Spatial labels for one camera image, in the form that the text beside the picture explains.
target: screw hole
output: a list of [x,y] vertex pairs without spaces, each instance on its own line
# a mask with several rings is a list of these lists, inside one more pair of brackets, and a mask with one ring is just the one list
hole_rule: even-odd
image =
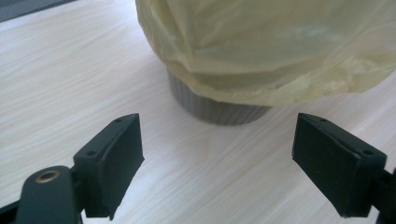
[[95,151],[89,151],[89,152],[87,152],[87,156],[93,156],[93,155],[95,155],[95,154],[96,154]]
[[370,150],[364,150],[363,153],[368,155],[368,156],[374,155],[374,153],[372,151],[370,151]]
[[47,182],[50,182],[53,179],[56,179],[61,173],[57,170],[54,171],[47,171],[41,175],[39,175],[36,179],[35,182],[39,184],[44,184]]

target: ribbed container bottom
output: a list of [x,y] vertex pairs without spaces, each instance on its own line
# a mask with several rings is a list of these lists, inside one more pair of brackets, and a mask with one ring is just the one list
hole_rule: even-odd
[[220,125],[246,124],[262,117],[270,107],[216,102],[193,93],[168,71],[171,91],[177,101],[196,118]]

